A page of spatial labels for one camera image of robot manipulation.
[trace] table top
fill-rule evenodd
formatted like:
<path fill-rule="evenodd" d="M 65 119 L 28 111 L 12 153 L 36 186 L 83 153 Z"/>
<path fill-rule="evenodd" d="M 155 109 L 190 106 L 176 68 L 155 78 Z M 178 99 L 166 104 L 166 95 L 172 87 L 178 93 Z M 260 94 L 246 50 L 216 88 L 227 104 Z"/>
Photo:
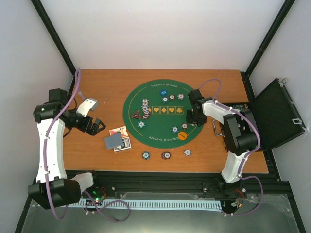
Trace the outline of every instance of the table top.
<path fill-rule="evenodd" d="M 89 116 L 99 118 L 106 129 L 90 136 L 77 129 L 64 138 L 65 169 L 102 171 L 166 171 L 166 172 L 221 172 L 225 166 L 227 152 L 222 137 L 214 134 L 212 119 L 207 118 L 201 133 L 184 146 L 173 149 L 152 148 L 137 141 L 129 133 L 132 149 L 115 153 L 107 150 L 104 138 L 109 130 L 124 126 L 123 103 L 138 85 L 155 79 L 173 79 L 198 88 L 205 80 L 218 78 L 222 89 L 217 100 L 222 103 L 248 102 L 240 71 L 238 70 L 82 70 L 80 90 L 87 98 L 94 98 L 99 106 Z M 218 83 L 209 82 L 201 89 L 204 97 L 213 96 Z M 82 102 L 76 96 L 78 104 Z M 184 149 L 191 149 L 186 157 Z M 169 160 L 161 153 L 171 152 Z M 143 160 L 141 154 L 148 151 L 151 159 Z M 268 173 L 262 152 L 256 152 L 247 161 L 244 172 Z"/>

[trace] gray wall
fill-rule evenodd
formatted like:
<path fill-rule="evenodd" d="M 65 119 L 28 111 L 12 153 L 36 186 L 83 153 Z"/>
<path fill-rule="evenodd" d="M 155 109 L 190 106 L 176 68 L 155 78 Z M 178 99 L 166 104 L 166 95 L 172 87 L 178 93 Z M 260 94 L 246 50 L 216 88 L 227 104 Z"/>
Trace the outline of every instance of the gray wall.
<path fill-rule="evenodd" d="M 284 0 L 43 0 L 83 69 L 246 70 Z"/>
<path fill-rule="evenodd" d="M 310 130 L 311 125 L 311 1 L 296 1 L 251 76 L 256 94 L 274 78 L 286 87 Z M 275 149 L 283 180 L 290 181 L 307 232 L 311 232 L 311 133 Z"/>
<path fill-rule="evenodd" d="M 0 28 L 0 231 L 12 233 L 39 165 L 33 110 L 71 78 L 29 0 L 2 1 Z"/>

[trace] poker chip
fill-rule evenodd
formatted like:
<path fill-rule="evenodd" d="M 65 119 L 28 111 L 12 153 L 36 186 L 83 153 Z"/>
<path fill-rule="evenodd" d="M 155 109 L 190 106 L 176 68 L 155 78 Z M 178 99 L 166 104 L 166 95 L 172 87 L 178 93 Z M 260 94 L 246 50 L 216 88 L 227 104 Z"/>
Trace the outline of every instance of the poker chip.
<path fill-rule="evenodd" d="M 169 152 L 163 152 L 161 156 L 162 159 L 170 159 L 172 155 Z"/>
<path fill-rule="evenodd" d="M 167 96 L 167 90 L 160 90 L 161 96 Z"/>
<path fill-rule="evenodd" d="M 169 99 L 168 99 L 167 97 L 163 97 L 163 98 L 162 98 L 162 102 L 163 102 L 163 103 L 167 103 L 168 101 L 169 101 Z"/>
<path fill-rule="evenodd" d="M 184 94 L 178 94 L 177 97 L 178 97 L 179 100 L 183 100 L 183 98 L 184 98 L 185 96 L 184 96 Z"/>
<path fill-rule="evenodd" d="M 175 99 L 175 95 L 170 95 L 170 100 L 174 100 Z"/>
<path fill-rule="evenodd" d="M 147 151 L 145 151 L 145 152 L 141 155 L 141 157 L 142 157 L 144 160 L 150 159 L 150 153 L 147 152 Z"/>
<path fill-rule="evenodd" d="M 140 122 L 137 123 L 137 126 L 139 128 L 144 128 L 145 127 L 145 122 L 140 121 Z"/>
<path fill-rule="evenodd" d="M 192 151 L 191 151 L 190 149 L 185 149 L 185 150 L 184 150 L 184 155 L 187 156 L 187 157 L 189 157 L 189 156 L 192 155 Z"/>
<path fill-rule="evenodd" d="M 176 126 L 173 126 L 173 127 L 172 127 L 172 132 L 173 132 L 173 133 L 178 133 L 178 128 L 177 128 Z"/>
<path fill-rule="evenodd" d="M 187 123 L 182 123 L 181 128 L 183 130 L 186 130 L 188 128 L 188 124 Z"/>

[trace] slotted white strip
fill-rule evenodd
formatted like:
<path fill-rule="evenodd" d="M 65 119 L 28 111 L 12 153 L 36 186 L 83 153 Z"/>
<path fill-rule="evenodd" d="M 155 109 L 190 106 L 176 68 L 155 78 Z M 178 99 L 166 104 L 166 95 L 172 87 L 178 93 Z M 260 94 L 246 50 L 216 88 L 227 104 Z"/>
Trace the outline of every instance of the slotted white strip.
<path fill-rule="evenodd" d="M 106 199 L 99 204 L 101 208 L 115 199 Z M 208 210 L 220 211 L 220 201 L 217 200 L 122 200 L 126 202 L 131 210 Z M 90 199 L 82 198 L 78 203 L 71 204 L 71 208 L 85 208 Z M 122 203 L 114 203 L 108 209 L 126 209 Z"/>

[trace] orange disc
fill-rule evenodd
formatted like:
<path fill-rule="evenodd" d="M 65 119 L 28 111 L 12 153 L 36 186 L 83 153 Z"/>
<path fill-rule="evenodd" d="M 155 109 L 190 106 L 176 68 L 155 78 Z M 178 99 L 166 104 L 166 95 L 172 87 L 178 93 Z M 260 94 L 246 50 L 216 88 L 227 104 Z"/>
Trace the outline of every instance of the orange disc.
<path fill-rule="evenodd" d="M 178 134 L 179 140 L 185 140 L 187 138 L 187 134 L 185 132 L 180 132 Z"/>

